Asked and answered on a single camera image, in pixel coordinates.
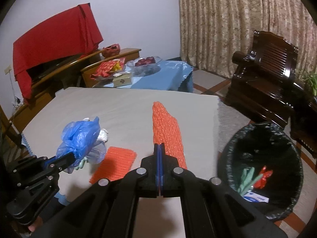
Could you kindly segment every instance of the orange foam net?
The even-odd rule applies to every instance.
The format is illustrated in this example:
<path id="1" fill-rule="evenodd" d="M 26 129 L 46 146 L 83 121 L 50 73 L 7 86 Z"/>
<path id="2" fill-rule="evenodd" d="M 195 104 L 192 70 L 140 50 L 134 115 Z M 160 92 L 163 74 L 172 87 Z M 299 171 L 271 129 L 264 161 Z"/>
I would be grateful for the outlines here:
<path id="1" fill-rule="evenodd" d="M 160 102 L 153 103 L 153 143 L 165 145 L 166 155 L 176 157 L 181 168 L 187 169 L 182 136 L 177 120 Z"/>
<path id="2" fill-rule="evenodd" d="M 123 178 L 131 169 L 137 154 L 130 149 L 109 147 L 105 159 L 95 171 L 89 182 L 94 184 L 102 178 L 115 181 Z"/>

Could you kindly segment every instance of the black trash bag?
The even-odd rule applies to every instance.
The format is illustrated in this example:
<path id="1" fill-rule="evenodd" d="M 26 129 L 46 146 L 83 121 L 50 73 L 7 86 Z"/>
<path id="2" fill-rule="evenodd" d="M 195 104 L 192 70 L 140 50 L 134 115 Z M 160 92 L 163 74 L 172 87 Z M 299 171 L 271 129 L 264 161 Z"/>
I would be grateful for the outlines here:
<path id="1" fill-rule="evenodd" d="M 242 171 L 254 167 L 254 177 L 263 166 L 273 170 L 263 189 L 253 192 L 269 198 L 269 202 L 252 203 L 269 220 L 286 218 L 296 205 L 303 185 L 300 152 L 282 129 L 271 122 L 249 124 L 228 142 L 218 161 L 218 177 L 235 191 Z"/>

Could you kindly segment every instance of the red cloth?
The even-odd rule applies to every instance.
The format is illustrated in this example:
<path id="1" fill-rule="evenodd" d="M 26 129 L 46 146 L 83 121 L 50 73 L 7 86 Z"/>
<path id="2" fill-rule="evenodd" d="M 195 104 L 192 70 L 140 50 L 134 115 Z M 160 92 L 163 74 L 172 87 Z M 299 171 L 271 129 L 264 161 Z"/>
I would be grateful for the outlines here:
<path id="1" fill-rule="evenodd" d="M 89 4 L 63 11 L 30 29 L 13 43 L 13 70 L 22 96 L 31 98 L 27 69 L 58 58 L 88 54 L 102 42 Z"/>

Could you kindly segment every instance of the curtain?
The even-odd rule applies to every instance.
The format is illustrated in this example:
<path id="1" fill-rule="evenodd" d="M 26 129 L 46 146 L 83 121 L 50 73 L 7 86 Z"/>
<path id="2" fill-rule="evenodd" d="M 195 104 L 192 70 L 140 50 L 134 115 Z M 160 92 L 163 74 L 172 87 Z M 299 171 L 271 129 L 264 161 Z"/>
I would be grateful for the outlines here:
<path id="1" fill-rule="evenodd" d="M 232 77 L 254 30 L 283 36 L 299 48 L 296 69 L 317 72 L 317 27 L 300 0 L 180 0 L 181 58 L 199 69 Z"/>

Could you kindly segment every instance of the wall socket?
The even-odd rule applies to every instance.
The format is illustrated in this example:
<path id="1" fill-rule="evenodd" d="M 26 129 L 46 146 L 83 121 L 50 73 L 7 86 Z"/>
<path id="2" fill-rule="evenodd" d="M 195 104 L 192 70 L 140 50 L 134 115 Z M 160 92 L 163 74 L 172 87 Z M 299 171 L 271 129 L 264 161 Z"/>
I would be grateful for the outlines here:
<path id="1" fill-rule="evenodd" d="M 11 65 L 4 69 L 5 75 L 7 75 L 12 70 Z"/>

